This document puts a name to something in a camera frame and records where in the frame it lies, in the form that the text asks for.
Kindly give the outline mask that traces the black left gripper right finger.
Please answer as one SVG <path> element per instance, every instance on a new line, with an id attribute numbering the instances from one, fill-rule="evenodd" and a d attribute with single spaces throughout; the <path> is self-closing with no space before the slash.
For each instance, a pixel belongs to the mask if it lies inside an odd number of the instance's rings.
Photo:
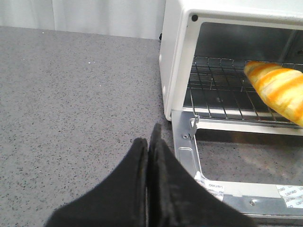
<path id="1" fill-rule="evenodd" d="M 154 125 L 148 152 L 151 227 L 255 227 L 248 216 L 219 201 L 184 169 Z"/>

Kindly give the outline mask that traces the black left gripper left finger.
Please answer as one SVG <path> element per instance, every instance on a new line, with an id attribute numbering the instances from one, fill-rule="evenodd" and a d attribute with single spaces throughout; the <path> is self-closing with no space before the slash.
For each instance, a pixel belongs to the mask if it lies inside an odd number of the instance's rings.
<path id="1" fill-rule="evenodd" d="M 128 153 L 100 184 L 57 209 L 47 227 L 146 226 L 146 139 L 136 138 Z"/>

